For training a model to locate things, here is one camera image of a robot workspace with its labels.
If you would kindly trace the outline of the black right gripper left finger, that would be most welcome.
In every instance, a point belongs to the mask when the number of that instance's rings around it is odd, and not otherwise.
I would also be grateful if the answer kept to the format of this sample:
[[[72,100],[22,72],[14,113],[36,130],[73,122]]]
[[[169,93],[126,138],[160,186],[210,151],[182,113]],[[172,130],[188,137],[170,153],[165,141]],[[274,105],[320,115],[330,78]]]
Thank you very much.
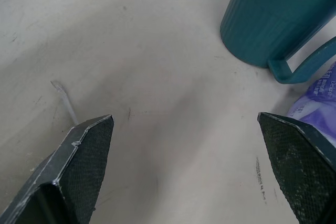
[[[1,223],[89,223],[104,179],[111,115],[71,128],[1,214]]]

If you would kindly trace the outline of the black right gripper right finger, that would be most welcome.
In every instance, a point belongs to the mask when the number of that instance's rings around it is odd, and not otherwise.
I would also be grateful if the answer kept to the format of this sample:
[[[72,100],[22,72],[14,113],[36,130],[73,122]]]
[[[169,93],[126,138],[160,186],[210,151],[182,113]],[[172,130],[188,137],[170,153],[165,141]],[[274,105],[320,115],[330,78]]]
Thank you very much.
[[[335,147],[312,125],[261,112],[273,173],[299,223],[335,223]]]

